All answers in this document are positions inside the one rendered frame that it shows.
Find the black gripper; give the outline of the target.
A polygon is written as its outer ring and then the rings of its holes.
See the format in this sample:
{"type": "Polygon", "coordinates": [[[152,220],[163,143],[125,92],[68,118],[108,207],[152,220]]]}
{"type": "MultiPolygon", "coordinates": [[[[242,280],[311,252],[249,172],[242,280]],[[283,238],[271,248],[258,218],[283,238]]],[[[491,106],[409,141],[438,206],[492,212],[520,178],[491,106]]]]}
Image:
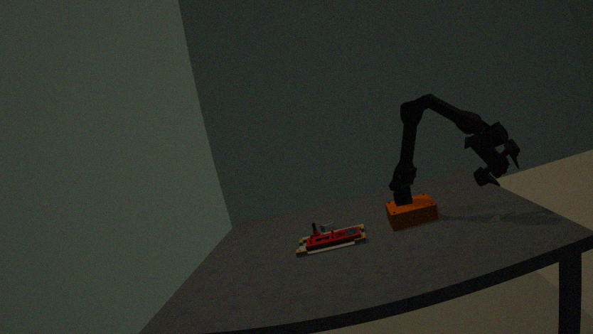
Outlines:
{"type": "MultiPolygon", "coordinates": [[[[517,146],[516,142],[514,142],[514,140],[510,139],[507,143],[504,144],[504,148],[505,149],[503,152],[501,152],[501,155],[504,157],[509,154],[510,157],[514,161],[514,164],[519,169],[519,165],[518,165],[516,157],[518,156],[518,153],[520,152],[520,148],[517,146]]],[[[493,153],[495,151],[497,151],[495,148],[491,148],[486,155],[479,156],[479,157],[481,157],[481,159],[483,159],[483,161],[486,163],[487,160],[492,159],[492,157],[494,156],[493,153]]],[[[500,187],[500,183],[498,183],[497,180],[495,178],[493,178],[493,176],[491,174],[489,174],[490,172],[491,172],[491,170],[489,169],[488,166],[485,169],[480,167],[478,170],[476,170],[474,172],[475,181],[477,182],[477,184],[479,186],[486,185],[487,183],[493,183],[500,187]]]]}

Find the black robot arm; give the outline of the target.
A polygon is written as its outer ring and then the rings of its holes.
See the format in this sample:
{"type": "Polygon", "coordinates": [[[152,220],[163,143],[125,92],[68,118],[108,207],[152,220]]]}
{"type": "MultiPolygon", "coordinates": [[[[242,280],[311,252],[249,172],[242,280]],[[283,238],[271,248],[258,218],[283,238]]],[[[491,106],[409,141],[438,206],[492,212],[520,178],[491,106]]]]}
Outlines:
{"type": "MultiPolygon", "coordinates": [[[[508,133],[500,122],[490,126],[481,119],[480,115],[462,111],[433,94],[422,95],[422,97],[414,101],[402,103],[400,118],[403,123],[403,135],[400,161],[389,184],[390,190],[395,191],[394,201],[396,206],[413,204],[410,186],[413,185],[417,173],[417,168],[412,163],[415,137],[417,125],[422,119],[424,110],[428,108],[453,121],[458,129],[465,134],[475,134],[465,138],[464,148],[471,147],[479,156],[484,156],[491,148],[508,142],[508,133]]],[[[491,160],[486,161],[486,164],[491,170],[491,174],[495,178],[500,178],[507,172],[510,163],[506,156],[503,157],[497,151],[493,155],[491,160]]]]}

